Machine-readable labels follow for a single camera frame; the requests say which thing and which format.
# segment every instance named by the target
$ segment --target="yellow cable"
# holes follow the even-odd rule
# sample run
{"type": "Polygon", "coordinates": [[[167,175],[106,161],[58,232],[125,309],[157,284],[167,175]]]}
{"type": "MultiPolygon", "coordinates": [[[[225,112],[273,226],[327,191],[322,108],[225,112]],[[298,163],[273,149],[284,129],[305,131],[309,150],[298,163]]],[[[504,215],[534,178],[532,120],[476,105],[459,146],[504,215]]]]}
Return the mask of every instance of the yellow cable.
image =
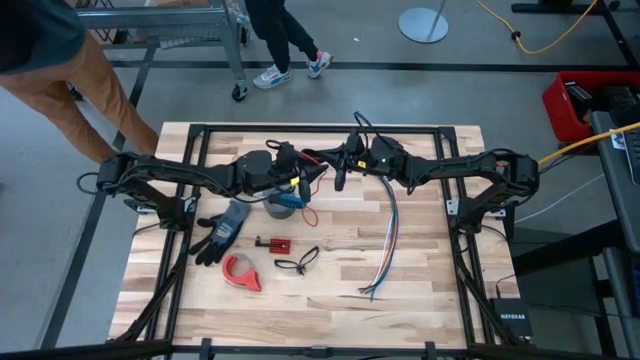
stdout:
{"type": "Polygon", "coordinates": [[[584,144],[588,144],[590,142],[594,142],[594,141],[598,141],[600,139],[604,139],[604,138],[609,137],[609,136],[611,136],[613,134],[619,134],[621,132],[625,132],[625,131],[629,131],[629,130],[633,130],[633,129],[638,129],[638,128],[640,128],[640,122],[635,123],[635,124],[631,124],[631,125],[627,125],[625,127],[619,128],[619,129],[611,130],[611,131],[606,132],[606,133],[594,135],[594,136],[592,136],[590,138],[586,138],[584,140],[580,140],[577,143],[573,143],[573,144],[571,144],[571,145],[569,145],[567,147],[564,147],[564,148],[554,152],[553,154],[551,154],[549,156],[546,156],[546,157],[540,159],[538,161],[538,164],[542,165],[544,163],[547,163],[547,162],[557,158],[558,156],[566,153],[567,151],[571,151],[571,150],[573,150],[573,149],[575,149],[577,147],[580,147],[580,146],[582,146],[584,144]]]}
{"type": "MultiPolygon", "coordinates": [[[[558,45],[562,40],[564,40],[565,37],[567,37],[567,35],[571,34],[571,32],[576,27],[578,27],[578,25],[580,25],[582,20],[584,20],[584,18],[591,12],[591,10],[596,6],[598,1],[600,1],[600,0],[593,0],[593,2],[591,3],[591,6],[589,6],[589,8],[587,8],[587,11],[585,11],[584,14],[582,14],[582,16],[580,16],[578,21],[576,21],[575,24],[573,24],[573,26],[571,26],[569,28],[569,30],[565,31],[564,34],[560,35],[560,37],[556,41],[552,42],[550,45],[545,46],[540,50],[535,50],[535,51],[527,50],[527,48],[525,48],[524,45],[522,44],[522,40],[520,40],[520,36],[518,36],[518,37],[516,37],[516,42],[518,43],[518,46],[520,47],[520,49],[522,49],[522,51],[524,51],[525,53],[527,53],[529,55],[541,54],[541,53],[551,49],[552,47],[558,45]]],[[[516,30],[513,28],[513,26],[511,26],[511,24],[509,24],[509,22],[507,20],[505,20],[503,17],[501,17],[500,15],[496,14],[491,9],[489,9],[485,4],[482,3],[482,1],[476,0],[476,2],[483,9],[485,9],[489,14],[493,15],[496,19],[500,20],[507,28],[509,28],[509,30],[511,31],[512,34],[516,32],[516,30]]]]}

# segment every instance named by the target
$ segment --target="wooden table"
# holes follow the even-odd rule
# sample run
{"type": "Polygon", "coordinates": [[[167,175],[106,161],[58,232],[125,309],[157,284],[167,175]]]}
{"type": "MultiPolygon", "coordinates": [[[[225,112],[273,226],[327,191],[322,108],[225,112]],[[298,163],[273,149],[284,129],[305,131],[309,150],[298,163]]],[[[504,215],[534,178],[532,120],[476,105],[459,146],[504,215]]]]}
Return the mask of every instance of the wooden table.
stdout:
{"type": "MultiPolygon", "coordinates": [[[[165,123],[157,156],[181,161],[188,128],[188,123],[165,123]]],[[[456,132],[461,155],[484,150],[479,127],[460,126],[456,132]]],[[[436,157],[433,136],[393,136],[413,155],[436,157]]],[[[266,149],[266,139],[288,140],[298,149],[324,149],[339,145],[346,134],[214,133],[206,165],[228,163],[238,154],[266,149]]],[[[383,255],[389,199],[375,177],[351,174],[342,192],[333,190],[333,180],[330,170],[310,204],[319,215],[315,228],[305,224],[299,213],[274,220],[261,204],[253,205],[227,254],[241,252],[252,259],[260,274],[261,293],[226,284],[220,265],[195,266],[190,257],[175,344],[199,345],[203,337],[209,337],[219,346],[421,348],[433,341],[437,348],[466,348],[440,182],[419,187],[410,197],[393,183],[401,222],[398,249],[386,281],[371,302],[358,288],[369,284],[383,255]],[[291,256],[274,256],[265,248],[254,247],[258,235],[292,239],[291,256]],[[320,254],[306,276],[274,267],[275,258],[298,260],[315,245],[320,254]]],[[[152,184],[167,195],[175,193],[175,184],[152,184]]],[[[470,196],[488,185],[484,179],[466,180],[470,196]]],[[[203,190],[197,217],[222,213],[228,204],[228,199],[203,190]]],[[[141,216],[138,227],[156,221],[155,216],[141,216]]],[[[499,221],[485,219],[485,224],[503,230],[499,221]]],[[[196,225],[191,243],[208,232],[196,225]]],[[[134,238],[110,336],[121,334],[151,298],[164,239],[165,231],[160,229],[134,238]]],[[[180,239],[176,239],[174,261],[180,239]]],[[[509,247],[499,234],[488,230],[477,235],[477,243],[490,297],[496,281],[513,274],[509,247]]],[[[505,297],[519,296],[514,278],[502,281],[500,290],[505,297]]],[[[479,310],[473,297],[469,298],[476,338],[481,341],[479,310]]],[[[161,311],[158,336],[164,334],[168,303],[165,300],[161,311]]]]}

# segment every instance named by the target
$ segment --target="gray floor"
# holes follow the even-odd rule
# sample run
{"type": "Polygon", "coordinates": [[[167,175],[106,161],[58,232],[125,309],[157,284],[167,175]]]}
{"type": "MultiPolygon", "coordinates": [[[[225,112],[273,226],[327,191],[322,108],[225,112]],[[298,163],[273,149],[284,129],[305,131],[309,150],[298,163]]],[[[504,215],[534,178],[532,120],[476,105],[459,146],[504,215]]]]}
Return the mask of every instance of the gray floor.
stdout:
{"type": "MultiPolygon", "coordinates": [[[[487,0],[517,24],[530,48],[553,40],[575,21],[573,16],[514,15],[509,3],[487,0]]],[[[399,34],[398,15],[414,6],[435,7],[436,0],[290,0],[296,15],[319,46],[337,61],[623,64],[605,22],[589,17],[557,49],[537,57],[519,52],[508,31],[472,1],[449,1],[445,9],[451,31],[441,43],[419,45],[399,34]]],[[[640,14],[631,0],[616,14],[634,51],[640,49],[640,14]]],[[[117,59],[133,59],[140,51],[109,51],[117,59]]],[[[268,60],[264,44],[254,39],[243,50],[246,60],[268,60]]],[[[292,57],[302,60],[293,50],[292,57]]],[[[223,59],[219,49],[160,51],[157,59],[223,59]]],[[[117,73],[130,91],[134,69],[117,73]]],[[[248,77],[258,75],[247,70],[248,77]]],[[[155,129],[166,121],[350,122],[359,110],[376,123],[478,124],[488,148],[507,147],[540,158],[556,147],[541,100],[554,74],[327,71],[311,81],[303,71],[273,91],[253,90],[245,102],[230,99],[228,70],[153,69],[140,100],[141,115],[155,129]]],[[[115,131],[89,104],[90,121],[107,139],[115,131]]],[[[71,249],[90,198],[75,188],[76,177],[96,169],[82,158],[43,117],[0,89],[0,352],[33,348],[43,319],[68,265],[71,249]]],[[[539,194],[518,211],[534,213],[602,172],[595,158],[577,158],[545,175],[539,194]]],[[[521,224],[528,229],[573,234],[614,217],[606,184],[599,181],[552,211],[521,224]]],[[[60,345],[104,341],[136,215],[108,202],[85,270],[65,323],[60,345]]],[[[582,276],[585,264],[572,264],[520,280],[532,303],[592,309],[592,290],[582,276]],[[550,288],[563,289],[550,292],[550,288]]],[[[540,346],[598,352],[594,327],[585,315],[548,309],[533,311],[540,346]]]]}

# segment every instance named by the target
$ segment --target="sneaker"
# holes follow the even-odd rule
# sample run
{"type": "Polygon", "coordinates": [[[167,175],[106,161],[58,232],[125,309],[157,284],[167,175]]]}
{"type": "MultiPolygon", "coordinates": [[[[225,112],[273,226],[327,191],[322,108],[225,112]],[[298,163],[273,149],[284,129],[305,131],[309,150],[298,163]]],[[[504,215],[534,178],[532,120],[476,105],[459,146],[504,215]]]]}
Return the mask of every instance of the sneaker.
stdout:
{"type": "Polygon", "coordinates": [[[271,65],[262,75],[253,79],[253,84],[260,89],[269,89],[291,80],[291,69],[282,74],[276,65],[271,65]]]}
{"type": "Polygon", "coordinates": [[[312,79],[317,78],[322,73],[322,70],[331,65],[333,56],[326,51],[318,50],[318,59],[316,61],[309,61],[309,77],[312,79]]]}

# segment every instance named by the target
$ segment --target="red box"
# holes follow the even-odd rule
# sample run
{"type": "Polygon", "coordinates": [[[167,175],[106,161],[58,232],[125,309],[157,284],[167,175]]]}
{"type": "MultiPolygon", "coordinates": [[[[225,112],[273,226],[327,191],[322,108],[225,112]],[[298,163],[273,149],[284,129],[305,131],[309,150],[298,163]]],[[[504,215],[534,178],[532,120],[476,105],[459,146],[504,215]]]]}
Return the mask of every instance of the red box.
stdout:
{"type": "Polygon", "coordinates": [[[569,93],[564,86],[569,81],[575,81],[596,97],[601,88],[607,85],[634,85],[640,89],[640,72],[559,72],[556,80],[542,94],[542,100],[556,138],[565,143],[580,141],[593,135],[591,124],[583,123],[576,116],[569,93]]]}

